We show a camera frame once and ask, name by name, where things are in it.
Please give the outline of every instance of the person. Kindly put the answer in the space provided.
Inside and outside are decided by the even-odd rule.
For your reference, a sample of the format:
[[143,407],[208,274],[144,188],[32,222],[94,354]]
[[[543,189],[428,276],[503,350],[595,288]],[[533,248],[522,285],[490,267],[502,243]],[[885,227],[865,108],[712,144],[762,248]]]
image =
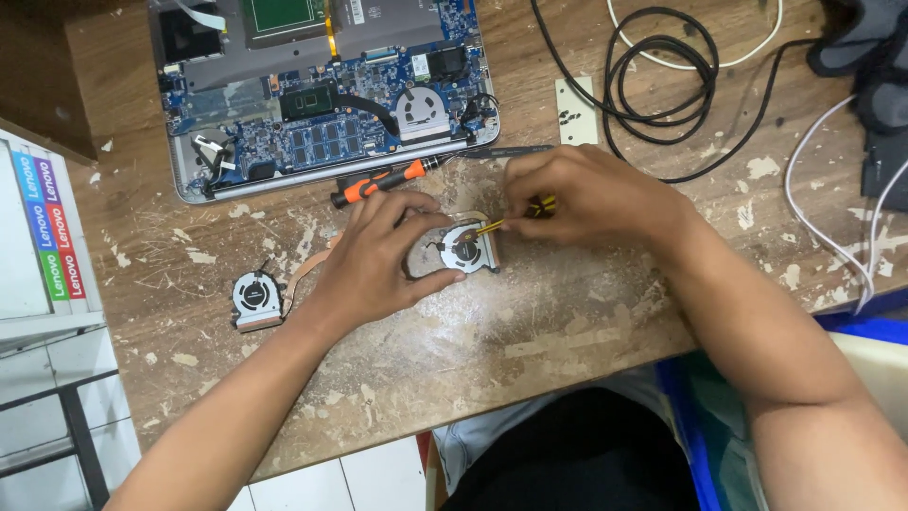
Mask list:
[[[558,201],[554,217],[521,217],[532,197],[548,194]],[[561,146],[510,160],[504,195],[505,230],[561,245],[633,243],[652,254],[696,339],[745,403],[771,509],[908,509],[908,447],[848,361],[823,329],[732,250],[686,197],[591,145]],[[356,204],[312,293],[285,325],[164,433],[105,509],[226,509],[332,346],[355,328],[466,278],[459,270],[445,269],[412,281],[401,270],[416,240],[450,224],[435,199],[417,192],[377,192]],[[350,289],[358,292],[351,295]],[[345,306],[333,306],[339,302]],[[661,438],[659,426],[635,411],[635,403],[612,394],[589,395],[596,392],[562,397],[535,415],[555,406],[548,421],[528,431],[515,426],[512,431],[518,435],[498,439],[508,443],[504,450],[547,454],[517,461],[494,458],[496,463],[482,467],[482,477],[473,478],[480,484],[470,485],[472,495],[459,499],[459,488],[451,500],[461,501],[458,508],[488,508],[482,503],[513,508],[503,496],[508,492],[535,495],[534,486],[559,486],[561,490],[541,492],[542,500],[525,508],[696,506],[690,500],[689,479],[659,474],[658,459],[650,459],[674,460],[672,447],[660,441],[659,448],[649,449],[631,431],[651,430]],[[592,457],[562,459],[559,449],[545,449],[542,433],[557,432],[558,425],[570,422],[563,417],[585,415],[590,403],[605,411],[597,410],[590,414],[595,420],[574,426],[619,421],[622,415],[607,412],[607,406],[619,406],[637,413],[638,427],[597,429],[602,438],[594,442],[597,452]],[[609,440],[610,435],[625,437]],[[521,441],[535,443],[521,449]],[[495,445],[467,470],[461,486],[493,449]],[[506,471],[496,474],[496,467]],[[568,476],[560,476],[559,470]],[[597,476],[584,477],[589,471]],[[658,484],[641,480],[653,474]],[[624,493],[615,487],[625,483],[630,488]],[[608,486],[605,493],[601,486]],[[565,500],[567,490],[573,493]],[[602,495],[616,496],[617,501],[600,500]]]

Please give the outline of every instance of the worn table surface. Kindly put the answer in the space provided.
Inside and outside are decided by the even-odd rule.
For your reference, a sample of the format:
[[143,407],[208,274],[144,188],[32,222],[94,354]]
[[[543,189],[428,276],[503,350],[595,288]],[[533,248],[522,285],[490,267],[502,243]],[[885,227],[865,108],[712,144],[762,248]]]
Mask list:
[[[634,8],[616,4],[619,18]],[[659,4],[702,21],[726,61],[755,46],[775,20],[772,2]],[[567,66],[576,75],[594,76],[599,90],[612,32],[605,3],[548,1],[542,9]],[[559,74],[529,3],[483,1],[477,10],[502,106],[499,143],[555,144],[553,81]],[[823,23],[819,2],[786,2],[784,26],[769,46],[816,36]],[[639,40],[656,31],[685,37],[680,24],[666,19],[642,21],[628,34]],[[120,14],[74,21],[68,34],[95,142],[100,147],[113,141],[95,168],[72,165],[71,173],[123,385],[147,449],[268,336],[239,335],[229,325],[232,280],[268,256],[271,270],[286,278],[322,250],[347,214],[330,207],[332,184],[228,204],[181,203],[173,190],[141,3]],[[692,44],[705,46],[699,39]],[[628,95],[645,111],[668,109],[698,86],[693,73],[642,58],[635,64]],[[632,163],[652,174],[686,174],[739,140],[757,110],[767,71],[763,58],[723,70],[706,125],[683,145],[655,147],[620,131],[618,143],[628,148]],[[854,299],[859,285],[794,221],[783,201],[779,167],[799,136],[849,88],[847,79],[813,76],[804,49],[791,50],[750,144],[712,175],[679,187],[735,249],[809,311]],[[836,115],[805,150],[794,178],[806,213],[855,250],[867,227],[868,205],[859,196],[862,145],[854,119]],[[503,208],[503,164],[458,161],[412,186],[437,196],[445,211],[478,209],[494,217]],[[890,290],[908,285],[908,219],[885,215],[882,224],[878,286]],[[500,275],[475,274],[338,344],[293,407],[255,479],[694,347],[641,250],[590,252],[509,237],[499,241],[507,267]]]

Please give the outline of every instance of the blue circuit board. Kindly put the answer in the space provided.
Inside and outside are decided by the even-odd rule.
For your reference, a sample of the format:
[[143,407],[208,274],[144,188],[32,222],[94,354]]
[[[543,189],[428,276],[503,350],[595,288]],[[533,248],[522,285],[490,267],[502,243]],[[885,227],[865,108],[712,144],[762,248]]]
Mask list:
[[[441,19],[442,33],[445,36],[443,41],[409,48],[389,47],[374,55],[263,76],[259,80],[260,85],[254,82],[240,85],[250,89],[258,86],[255,89],[258,91],[257,99],[250,100],[248,105],[243,104],[242,100],[228,102],[231,109],[222,114],[225,117],[223,120],[215,112],[217,107],[208,108],[205,102],[210,99],[222,101],[224,93],[219,92],[212,97],[190,94],[186,92],[182,70],[171,67],[170,72],[164,74],[163,80],[172,81],[173,88],[162,93],[168,132],[171,136],[178,136],[200,127],[216,126],[231,138],[235,145],[236,168],[222,173],[216,181],[211,182],[214,189],[248,182],[259,165],[276,167],[287,175],[343,163],[365,155],[385,155],[400,146],[400,140],[386,129],[377,116],[356,108],[345,107],[325,115],[284,122],[280,119],[280,112],[273,109],[262,111],[262,89],[264,94],[271,92],[271,98],[277,99],[287,91],[331,82],[336,84],[340,95],[365,98],[393,112],[398,98],[406,88],[414,85],[429,86],[439,94],[449,112],[451,133],[455,135],[458,131],[462,132],[459,115],[467,108],[471,98],[487,92],[488,66],[479,39],[472,0],[442,0],[434,5],[434,9]],[[466,54],[468,74],[455,81],[433,83],[425,80],[421,82],[414,75],[414,55],[455,47],[462,47]],[[236,95],[240,98],[246,96],[256,97],[254,94]],[[277,101],[265,103],[276,104]],[[482,122],[481,118],[474,119],[466,123],[466,127],[478,130]],[[209,177],[211,176],[196,176],[190,187],[203,186]]]

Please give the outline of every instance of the gray cloth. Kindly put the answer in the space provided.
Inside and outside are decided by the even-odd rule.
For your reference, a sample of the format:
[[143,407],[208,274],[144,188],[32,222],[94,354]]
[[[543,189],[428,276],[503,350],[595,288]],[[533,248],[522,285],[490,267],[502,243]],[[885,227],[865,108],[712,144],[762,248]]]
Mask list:
[[439,449],[441,466],[445,473],[448,495],[453,495],[460,478],[510,428],[552,403],[559,397],[581,388],[603,387],[632,401],[646,406],[668,423],[667,402],[659,391],[656,370],[652,365],[635,367],[612,376],[545,394],[525,403],[508,406],[481,416],[475,416],[448,426],[434,429],[435,444]]

